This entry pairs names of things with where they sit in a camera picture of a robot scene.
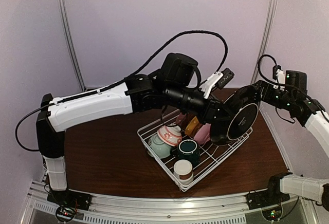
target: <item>purple wall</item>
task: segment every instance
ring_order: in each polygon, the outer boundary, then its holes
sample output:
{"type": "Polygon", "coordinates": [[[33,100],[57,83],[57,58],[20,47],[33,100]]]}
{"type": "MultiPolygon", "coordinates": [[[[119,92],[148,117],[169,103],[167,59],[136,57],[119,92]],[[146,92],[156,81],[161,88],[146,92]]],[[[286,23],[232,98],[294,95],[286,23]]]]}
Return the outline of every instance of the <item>purple wall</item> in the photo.
{"type": "MultiPolygon", "coordinates": [[[[307,73],[308,94],[329,108],[329,0],[279,0],[267,53],[286,70],[307,73]]],[[[272,63],[262,67],[270,75],[272,63]]],[[[275,127],[295,174],[329,178],[329,158],[316,139],[299,124],[291,125],[265,110],[275,127]]],[[[320,215],[327,223],[328,212],[320,215]]]]}
{"type": "MultiPolygon", "coordinates": [[[[33,179],[39,180],[39,153],[22,150],[14,129],[22,116],[37,108],[42,95],[79,91],[69,59],[57,0],[0,0],[0,216],[17,223],[33,179]]],[[[33,116],[20,128],[20,138],[37,148],[33,116]]]]}
{"type": "MultiPolygon", "coordinates": [[[[85,84],[103,86],[136,70],[175,34],[213,30],[229,45],[226,67],[236,75],[230,86],[251,81],[269,0],[66,0],[72,37],[85,84]]],[[[160,67],[169,52],[199,61],[207,78],[223,57],[213,36],[185,35],[144,71],[160,67]]]]}

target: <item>brown tabletop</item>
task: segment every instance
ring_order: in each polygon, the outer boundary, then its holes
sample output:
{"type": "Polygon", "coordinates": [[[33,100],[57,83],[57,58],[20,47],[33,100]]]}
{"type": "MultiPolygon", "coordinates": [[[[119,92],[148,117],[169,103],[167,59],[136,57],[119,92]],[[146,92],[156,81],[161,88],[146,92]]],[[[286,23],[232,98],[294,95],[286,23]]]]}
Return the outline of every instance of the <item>brown tabletop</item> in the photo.
{"type": "MultiPolygon", "coordinates": [[[[226,99],[234,89],[217,91],[226,99]]],[[[279,149],[261,115],[250,138],[187,192],[146,154],[137,130],[157,120],[160,110],[103,118],[70,128],[65,138],[69,187],[124,197],[218,196],[267,187],[270,176],[286,172],[279,149]]]]}

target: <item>green mug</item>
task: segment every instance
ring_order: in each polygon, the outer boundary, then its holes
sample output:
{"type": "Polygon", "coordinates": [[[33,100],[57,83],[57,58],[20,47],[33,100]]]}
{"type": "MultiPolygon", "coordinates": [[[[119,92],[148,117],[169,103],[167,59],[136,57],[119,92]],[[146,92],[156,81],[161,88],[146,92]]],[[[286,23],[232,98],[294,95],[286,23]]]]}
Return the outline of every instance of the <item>green mug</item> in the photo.
{"type": "Polygon", "coordinates": [[[200,149],[197,142],[192,139],[182,141],[177,149],[172,151],[172,155],[179,160],[184,159],[192,163],[193,167],[200,164],[200,149]]]}

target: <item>pink bowl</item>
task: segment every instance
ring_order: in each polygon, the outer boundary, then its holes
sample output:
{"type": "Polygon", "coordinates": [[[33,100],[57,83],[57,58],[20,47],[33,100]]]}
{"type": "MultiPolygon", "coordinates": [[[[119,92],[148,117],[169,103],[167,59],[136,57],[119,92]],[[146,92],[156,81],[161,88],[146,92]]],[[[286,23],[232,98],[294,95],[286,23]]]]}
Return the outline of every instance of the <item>pink bowl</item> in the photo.
{"type": "Polygon", "coordinates": [[[162,126],[157,131],[159,138],[170,146],[178,145],[181,140],[181,129],[179,126],[169,127],[169,126],[162,126]]]}

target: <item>dish rack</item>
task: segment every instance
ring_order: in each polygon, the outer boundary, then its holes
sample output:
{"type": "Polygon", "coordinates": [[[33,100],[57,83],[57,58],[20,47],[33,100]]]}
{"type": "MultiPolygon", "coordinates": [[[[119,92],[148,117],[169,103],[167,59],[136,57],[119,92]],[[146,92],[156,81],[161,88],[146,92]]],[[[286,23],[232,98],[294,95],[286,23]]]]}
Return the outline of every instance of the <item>dish rack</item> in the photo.
{"type": "MultiPolygon", "coordinates": [[[[175,122],[176,117],[179,115],[179,110],[175,110],[168,115],[163,117],[164,124],[171,124],[175,122]]],[[[200,164],[193,168],[194,180],[189,185],[184,185],[174,176],[174,164],[178,160],[174,156],[170,156],[164,159],[160,159],[148,145],[148,140],[156,134],[157,130],[162,126],[160,119],[140,128],[137,131],[145,148],[153,155],[154,159],[159,163],[162,169],[168,174],[168,176],[175,182],[179,189],[186,192],[188,189],[192,188],[208,174],[210,174],[216,167],[222,164],[230,155],[233,154],[250,136],[252,133],[252,128],[250,128],[243,136],[239,139],[232,141],[228,145],[217,146],[211,142],[207,142],[200,146],[200,164]]],[[[191,139],[189,136],[182,132],[184,141],[185,139],[191,139]]]]}

